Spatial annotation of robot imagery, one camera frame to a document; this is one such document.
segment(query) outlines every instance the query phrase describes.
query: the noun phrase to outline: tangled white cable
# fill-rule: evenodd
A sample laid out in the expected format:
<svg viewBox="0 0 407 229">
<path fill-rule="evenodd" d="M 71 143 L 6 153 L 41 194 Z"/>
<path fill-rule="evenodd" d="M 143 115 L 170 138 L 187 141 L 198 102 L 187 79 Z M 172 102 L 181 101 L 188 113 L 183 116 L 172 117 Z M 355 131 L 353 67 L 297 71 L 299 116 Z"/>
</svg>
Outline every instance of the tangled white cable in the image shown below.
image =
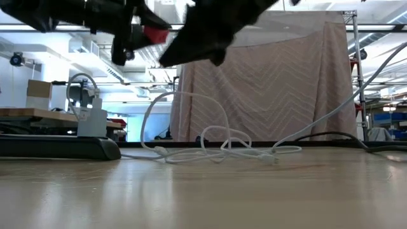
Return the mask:
<svg viewBox="0 0 407 229">
<path fill-rule="evenodd" d="M 133 155 L 122 155 L 122 156 L 127 156 L 127 157 L 130 157 L 130 158 L 136 158 L 136 159 L 149 159 L 149 160 L 158 160 L 158 159 L 164 158 L 167 163 L 194 162 L 194 161 L 205 160 L 205 159 L 212 160 L 215 163 L 221 163 L 226 158 L 228 158 L 229 156 L 235 156 L 235 157 L 240 157 L 240 158 L 257 159 L 257 160 L 260 160 L 260 161 L 265 162 L 265 163 L 274 163 L 277 160 L 276 154 L 279 154 L 279 153 L 296 153 L 296 152 L 300 152 L 302 150 L 298 146 L 280 146 L 283 142 L 289 140 L 292 137 L 296 137 L 298 135 L 304 134 L 310 128 L 318 125 L 322 121 L 324 121 L 324 120 L 328 119 L 329 117 L 335 115 L 344 106 L 346 106 L 350 102 L 353 102 L 354 99 L 356 98 L 356 96 L 358 96 L 359 93 L 361 93 L 381 73 L 381 71 L 390 62 L 390 60 L 393 59 L 401 50 L 403 50 L 406 47 L 407 47 L 407 43 L 401 44 L 398 47 L 398 49 L 395 50 L 394 53 L 392 53 L 392 55 L 390 55 L 390 57 L 388 57 L 387 60 L 385 60 L 385 62 L 377 69 L 377 71 L 371 76 L 371 78 L 367 82 L 365 82 L 365 84 L 361 88 L 359 88 L 351 97 L 349 97 L 343 104 L 338 106 L 333 111 L 329 112 L 327 115 L 319 118 L 317 121 L 311 123 L 310 125 L 306 126 L 302 130 L 298 131 L 297 133 L 294 133 L 294 134 L 292 134 L 290 136 L 287 136 L 287 137 L 283 138 L 281 141 L 275 143 L 271 149 L 254 149 L 254 148 L 252 148 L 251 147 L 251 144 L 252 144 L 251 138 L 247 134 L 245 134 L 245 133 L 243 133 L 241 131 L 238 131 L 238 130 L 233 130 L 233 129 L 231 129 L 229 127 L 228 117 L 226 115 L 225 110 L 222 108 L 222 105 L 220 105 L 220 103 L 218 103 L 214 99 L 212 99 L 212 98 L 210 98 L 208 96 L 193 94 L 193 93 L 188 93 L 188 92 L 167 92 L 167 93 L 164 93 L 164 94 L 161 94 L 160 96 L 158 96 L 150 104 L 150 106 L 148 107 L 147 112 L 146 112 L 146 114 L 144 116 L 144 120 L 142 122 L 141 134 L 140 134 L 142 147 L 154 151 L 155 153 L 158 154 L 158 156 L 133 156 Z M 172 95 L 172 94 L 183 94 L 183 95 L 189 95 L 189 96 L 192 96 L 192 97 L 200 97 L 200 98 L 209 99 L 212 102 L 215 102 L 222 109 L 223 116 L 224 116 L 224 122 L 225 122 L 226 126 L 225 127 L 210 126 L 210 127 L 205 128 L 205 130 L 203 130 L 203 132 L 201 134 L 201 141 L 200 141 L 201 149 L 182 149 L 182 150 L 170 153 L 169 151 L 167 151 L 163 147 L 149 148 L 144 143 L 144 128 L 146 126 L 148 116 L 150 115 L 153 106 L 157 103 L 158 100 L 160 100 L 162 97 L 165 97 L 167 95 Z M 220 149 L 206 149 L 205 146 L 204 146 L 205 133 L 208 130 L 213 129 L 213 128 L 226 130 L 228 138 L 222 144 Z M 231 132 L 239 133 L 239 134 L 242 134 L 242 135 L 246 136 L 246 138 L 248 140 L 248 144 L 245 143 L 243 140 L 241 140 L 239 138 L 231 137 Z M 246 148 L 244 148 L 244 149 L 232 149 L 231 144 L 228 144 L 229 142 L 232 142 L 232 141 L 238 141 L 238 142 L 242 143 Z M 277 150 L 280 150 L 280 149 L 285 149 L 286 151 L 277 152 Z M 175 155 L 193 155 L 195 157 L 189 158 L 189 159 L 183 159 L 183 160 L 173 160 L 173 159 L 171 159 L 171 157 L 175 156 Z"/>
<path fill-rule="evenodd" d="M 156 146 L 155 148 L 150 148 L 146 146 L 144 143 L 144 129 L 146 127 L 147 119 L 151 113 L 151 110 L 153 106 L 162 98 L 167 95 L 172 95 L 172 94 L 182 94 L 182 95 L 189 95 L 192 97 L 198 97 L 201 99 L 209 99 L 210 101 L 216 103 L 222 110 L 223 116 L 224 116 L 224 124 L 225 127 L 220 127 L 220 126 L 209 126 L 203 130 L 201 133 L 201 148 L 200 149 L 181 149 L 178 151 L 174 152 L 169 152 L 167 149 Z M 204 137 L 205 134 L 208 130 L 211 129 L 221 129 L 221 130 L 226 130 L 226 135 L 227 135 L 227 140 L 222 144 L 220 149 L 207 149 L 204 146 Z M 237 137 L 232 137 L 231 133 L 237 133 L 237 134 L 242 134 L 244 135 L 247 139 L 246 143 L 245 141 L 237 138 Z M 274 149 L 254 149 L 251 147 L 252 140 L 251 138 L 239 131 L 239 130 L 234 130 L 229 127 L 229 122 L 228 122 L 228 117 L 226 115 L 226 111 L 222 108 L 222 105 L 215 101 L 214 99 L 200 95 L 200 94 L 193 94 L 193 93 L 188 93 L 188 92 L 167 92 L 159 95 L 153 102 L 151 102 L 150 106 L 148 107 L 146 114 L 144 115 L 144 119 L 142 122 L 142 127 L 141 127 L 141 133 L 140 133 L 140 139 L 141 139 L 141 145 L 143 148 L 149 149 L 154 151 L 155 153 L 158 154 L 158 156 L 133 156 L 133 155 L 122 155 L 130 158 L 135 158 L 135 159 L 148 159 L 148 160 L 158 160 L 164 158 L 167 163 L 185 163 L 185 162 L 195 162 L 198 160 L 211 160 L 215 163 L 221 163 L 225 159 L 227 159 L 229 156 L 234 156 L 234 157 L 240 157 L 240 158 L 250 158 L 250 159 L 257 159 L 265 163 L 275 163 L 277 161 L 276 154 L 279 153 L 296 153 L 300 152 L 301 148 L 298 146 L 279 146 Z M 232 149 L 231 144 L 229 142 L 233 141 L 238 141 L 241 144 L 243 144 L 246 148 L 243 149 Z M 176 155 L 182 155 L 182 156 L 192 156 L 192 158 L 188 159 L 180 159 L 180 160 L 174 160 L 172 159 L 173 156 Z"/>
</svg>

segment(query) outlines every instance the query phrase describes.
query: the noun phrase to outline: ceiling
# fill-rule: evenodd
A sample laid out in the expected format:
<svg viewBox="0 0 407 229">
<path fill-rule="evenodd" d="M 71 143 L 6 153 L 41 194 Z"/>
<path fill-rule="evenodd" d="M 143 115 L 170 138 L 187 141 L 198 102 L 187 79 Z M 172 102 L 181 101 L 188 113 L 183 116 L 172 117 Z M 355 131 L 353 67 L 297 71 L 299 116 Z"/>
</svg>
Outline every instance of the ceiling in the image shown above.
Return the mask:
<svg viewBox="0 0 407 229">
<path fill-rule="evenodd" d="M 186 4 L 190 0 L 146 0 L 148 6 L 160 17 L 164 18 L 170 24 L 183 23 L 183 15 Z M 407 1 L 375 1 L 366 0 L 366 2 L 360 2 L 360 0 L 302 0 L 297 6 L 291 6 L 290 0 L 279 1 L 270 10 L 275 11 L 344 11 L 344 10 L 357 10 L 358 23 L 359 24 L 386 24 L 391 22 L 394 18 L 400 16 L 402 13 L 407 12 Z M 19 21 L 11 18 L 4 13 L 0 12 L 1 24 L 19 23 Z M 360 34 L 360 38 L 364 38 L 367 34 Z M 167 43 L 175 36 L 175 33 L 171 34 Z M 105 56 L 110 56 L 112 35 L 98 33 L 96 35 L 90 35 L 87 33 L 79 32 L 75 33 L 53 33 L 53 34 L 41 34 L 41 33 L 2 33 L 0 32 L 0 38 L 3 38 L 10 43 L 18 44 L 42 44 L 51 48 L 57 53 L 68 52 L 68 42 L 74 37 L 81 37 L 83 39 L 91 39 L 100 48 L 100 51 Z M 348 34 L 349 45 L 353 43 L 353 34 Z M 378 66 L 385 60 L 390 54 L 391 50 L 407 40 L 407 34 L 386 34 L 386 36 L 374 41 L 364 47 L 368 53 L 368 58 L 362 62 L 362 71 L 366 77 L 373 74 Z M 146 68 L 159 67 L 156 62 L 157 58 L 164 51 L 165 45 L 151 46 L 139 50 L 135 54 L 133 61 L 128 61 L 125 67 L 117 67 L 117 70 L 126 73 L 143 73 Z M 392 67 L 386 69 L 377 81 L 406 81 L 407 82 L 407 63 L 404 61 L 404 57 L 407 54 L 407 50 L 398 55 L 393 62 L 398 61 Z M 161 81 L 165 78 L 165 73 L 158 73 L 155 70 L 155 74 L 162 77 L 156 77 Z M 151 81 L 149 74 L 144 75 L 146 78 L 137 78 L 141 81 Z M 375 91 L 383 91 L 385 86 L 370 87 L 368 94 Z"/>
</svg>

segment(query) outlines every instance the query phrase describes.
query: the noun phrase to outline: white cable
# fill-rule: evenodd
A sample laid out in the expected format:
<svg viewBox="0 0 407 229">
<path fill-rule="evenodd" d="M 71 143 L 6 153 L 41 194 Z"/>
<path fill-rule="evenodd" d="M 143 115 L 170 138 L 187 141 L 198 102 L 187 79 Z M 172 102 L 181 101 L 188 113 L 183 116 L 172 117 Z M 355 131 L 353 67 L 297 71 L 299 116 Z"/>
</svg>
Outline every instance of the white cable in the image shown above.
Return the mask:
<svg viewBox="0 0 407 229">
<path fill-rule="evenodd" d="M 164 93 L 164 94 L 161 94 L 160 96 L 158 96 L 150 104 L 150 106 L 148 107 L 147 112 L 146 112 L 146 114 L 144 116 L 144 119 L 143 119 L 143 123 L 142 123 L 142 127 L 141 127 L 141 134 L 140 134 L 142 147 L 154 151 L 155 153 L 158 154 L 158 156 L 132 156 L 132 155 L 122 155 L 122 156 L 127 156 L 127 157 L 130 157 L 130 158 L 136 158 L 136 159 L 149 159 L 149 160 L 158 160 L 158 159 L 164 158 L 167 163 L 194 162 L 194 161 L 205 160 L 205 159 L 212 160 L 213 162 L 216 162 L 216 163 L 221 163 L 225 159 L 227 159 L 229 156 L 237 156 L 237 157 L 241 157 L 241 158 L 258 159 L 258 160 L 261 160 L 261 161 L 266 162 L 266 163 L 273 163 L 277 159 L 275 157 L 275 154 L 278 154 L 278 153 L 295 153 L 295 152 L 301 151 L 301 148 L 297 147 L 297 146 L 280 146 L 280 145 L 283 142 L 287 141 L 288 139 L 290 139 L 292 137 L 296 137 L 297 135 L 303 134 L 308 129 L 318 125 L 322 121 L 324 121 L 324 120 L 328 119 L 329 117 L 335 115 L 337 112 L 340 111 L 340 109 L 342 109 L 344 106 L 346 106 L 349 102 L 352 102 L 354 100 L 354 98 L 356 96 L 358 96 L 381 73 L 381 71 L 390 62 L 390 60 L 392 60 L 406 46 L 407 46 L 407 43 L 403 43 L 377 69 L 377 71 L 374 73 L 374 75 L 372 75 L 372 77 L 367 82 L 365 82 L 365 84 L 360 89 L 358 89 L 350 98 L 348 98 L 343 104 L 338 106 L 336 109 L 334 109 L 333 111 L 331 111 L 327 115 L 323 116 L 322 118 L 319 118 L 317 121 L 311 123 L 310 125 L 306 126 L 302 130 L 298 131 L 297 133 L 292 134 L 290 136 L 287 136 L 287 137 L 283 138 L 281 141 L 275 143 L 273 145 L 273 147 L 271 148 L 271 150 L 270 149 L 262 149 L 262 150 L 253 149 L 251 147 L 251 138 L 247 134 L 245 134 L 243 132 L 240 132 L 238 130 L 233 130 L 233 129 L 231 129 L 229 127 L 228 118 L 227 118 L 225 110 L 222 108 L 220 103 L 218 103 L 214 99 L 212 99 L 210 97 L 207 97 L 207 96 L 204 96 L 204 95 L 192 94 L 192 93 L 188 93 L 188 92 L 167 92 L 167 93 Z M 144 143 L 144 129 L 146 127 L 146 122 L 147 122 L 148 116 L 150 115 L 153 106 L 162 97 L 165 97 L 165 96 L 171 95 L 171 94 L 189 95 L 189 96 L 192 96 L 192 97 L 199 97 L 199 98 L 209 99 L 212 102 L 215 102 L 222 109 L 222 113 L 223 113 L 223 116 L 224 116 L 225 127 L 210 126 L 210 127 L 207 127 L 205 130 L 203 130 L 203 132 L 201 134 L 201 141 L 200 141 L 201 149 L 182 149 L 182 150 L 170 153 L 165 148 L 159 147 L 159 146 L 157 146 L 155 148 L 149 148 Z M 220 149 L 206 149 L 205 146 L 204 146 L 205 133 L 208 130 L 212 129 L 212 128 L 218 128 L 218 129 L 226 130 L 227 140 L 225 140 L 225 142 L 222 144 Z M 239 138 L 231 137 L 231 132 L 245 135 L 245 137 L 248 138 L 249 143 L 246 144 L 243 140 L 241 140 Z M 238 141 L 241 144 L 243 144 L 246 148 L 244 148 L 244 149 L 232 149 L 231 144 L 228 144 L 229 142 L 232 142 L 232 141 Z M 286 149 L 287 151 L 285 151 L 285 152 L 277 152 L 278 149 Z M 182 159 L 182 160 L 173 160 L 173 159 L 171 159 L 171 157 L 175 156 L 175 155 L 193 155 L 195 157 L 189 158 L 189 159 Z"/>
<path fill-rule="evenodd" d="M 71 101 L 69 100 L 69 99 L 71 99 L 71 96 L 69 95 L 69 89 L 70 89 L 70 87 L 71 87 L 72 82 L 73 82 L 77 77 L 79 77 L 79 76 L 84 76 L 84 77 L 88 78 L 88 79 L 92 82 L 93 87 L 95 88 L 95 98 L 99 98 L 99 95 L 100 95 L 100 90 L 97 88 L 97 85 L 96 85 L 95 80 L 94 80 L 91 76 L 89 76 L 88 74 L 85 74 L 85 73 L 78 73 L 78 74 L 73 75 L 73 76 L 68 80 L 68 84 L 67 84 L 67 86 L 66 86 L 66 99 L 68 100 L 69 109 L 72 110 L 72 112 L 74 113 L 74 116 L 76 117 L 77 120 L 79 120 L 79 115 L 78 115 L 78 113 L 76 112 L 76 110 L 75 110 L 74 106 L 72 105 Z"/>
<path fill-rule="evenodd" d="M 149 148 L 146 146 L 144 143 L 144 129 L 146 128 L 146 123 L 147 119 L 151 113 L 151 110 L 153 109 L 153 106 L 163 97 L 167 95 L 172 95 L 172 94 L 182 94 L 182 95 L 188 95 L 192 97 L 198 97 L 200 99 L 208 99 L 214 103 L 216 103 L 222 110 L 222 114 L 224 116 L 224 124 L 225 127 L 220 127 L 220 126 L 210 126 L 205 128 L 201 134 L 201 148 L 200 149 L 182 149 L 174 152 L 169 152 L 163 147 L 155 147 L 155 148 Z M 205 133 L 210 130 L 210 129 L 221 129 L 226 131 L 226 136 L 227 140 L 222 144 L 220 149 L 206 149 L 204 146 L 204 138 L 205 138 Z M 244 142 L 243 140 L 237 138 L 237 137 L 232 137 L 231 133 L 237 133 L 237 134 L 242 134 L 244 135 L 247 140 L 248 144 Z M 239 157 L 239 158 L 250 158 L 250 159 L 257 159 L 265 163 L 274 163 L 276 162 L 276 157 L 275 155 L 272 155 L 272 151 L 270 149 L 254 149 L 251 147 L 251 138 L 239 131 L 239 130 L 234 130 L 229 127 L 229 122 L 228 122 L 228 117 L 226 115 L 225 110 L 222 108 L 222 105 L 215 101 L 214 99 L 200 95 L 200 94 L 193 94 L 193 93 L 188 93 L 188 92 L 166 92 L 161 95 L 159 95 L 153 102 L 151 102 L 150 106 L 147 108 L 146 114 L 144 115 L 144 119 L 142 122 L 142 127 L 141 127 L 141 133 L 140 133 L 140 139 L 141 139 L 141 145 L 145 149 L 149 149 L 151 151 L 154 151 L 157 153 L 157 156 L 133 156 L 133 155 L 122 155 L 130 158 L 135 158 L 135 159 L 148 159 L 148 160 L 158 160 L 158 159 L 165 159 L 167 163 L 185 163 L 185 162 L 195 162 L 198 160 L 212 160 L 215 163 L 221 163 L 225 159 L 227 159 L 229 156 L 234 156 L 234 157 Z M 231 144 L 229 142 L 233 141 L 238 141 L 241 144 L 243 144 L 246 148 L 244 149 L 232 149 Z M 287 152 L 299 152 L 301 151 L 300 147 L 297 146 L 281 146 L 278 149 L 289 149 L 289 151 L 283 151 L 279 153 L 287 153 Z M 193 156 L 192 158 L 188 159 L 178 159 L 175 160 L 172 157 L 176 155 L 182 155 L 182 156 Z"/>
</svg>

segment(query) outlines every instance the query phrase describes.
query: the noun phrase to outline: table surface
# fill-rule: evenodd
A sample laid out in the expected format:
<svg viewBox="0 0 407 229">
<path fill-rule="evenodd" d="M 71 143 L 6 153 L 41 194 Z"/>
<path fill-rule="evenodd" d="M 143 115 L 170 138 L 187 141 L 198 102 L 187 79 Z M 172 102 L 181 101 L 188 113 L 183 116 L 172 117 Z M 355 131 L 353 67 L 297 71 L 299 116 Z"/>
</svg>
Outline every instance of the table surface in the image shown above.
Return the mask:
<svg viewBox="0 0 407 229">
<path fill-rule="evenodd" d="M 334 148 L 278 165 L 1 159 L 0 228 L 405 229 L 407 167 L 395 161 Z"/>
<path fill-rule="evenodd" d="M 38 118 L 49 118 L 60 121 L 78 122 L 73 114 L 61 113 L 56 111 L 46 111 L 35 108 L 0 108 L 0 116 L 2 117 L 24 117 L 32 116 Z M 120 123 L 107 121 L 108 127 L 121 128 Z"/>
</svg>

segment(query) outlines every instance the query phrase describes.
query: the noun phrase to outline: wooden table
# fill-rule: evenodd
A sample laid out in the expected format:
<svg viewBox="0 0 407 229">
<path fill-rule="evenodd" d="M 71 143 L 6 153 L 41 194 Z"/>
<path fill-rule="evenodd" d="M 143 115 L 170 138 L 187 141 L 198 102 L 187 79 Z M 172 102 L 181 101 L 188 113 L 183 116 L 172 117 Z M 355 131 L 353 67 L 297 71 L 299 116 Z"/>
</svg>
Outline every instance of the wooden table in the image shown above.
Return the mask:
<svg viewBox="0 0 407 229">
<path fill-rule="evenodd" d="M 40 119 L 37 125 L 72 127 L 78 123 L 73 114 L 34 108 L 0 108 L 0 121 L 26 121 L 33 118 Z M 111 121 L 107 122 L 107 127 L 121 129 L 119 123 Z"/>
<path fill-rule="evenodd" d="M 405 229 L 407 166 L 333 148 L 272 166 L 3 159 L 0 203 L 7 229 Z"/>
</svg>

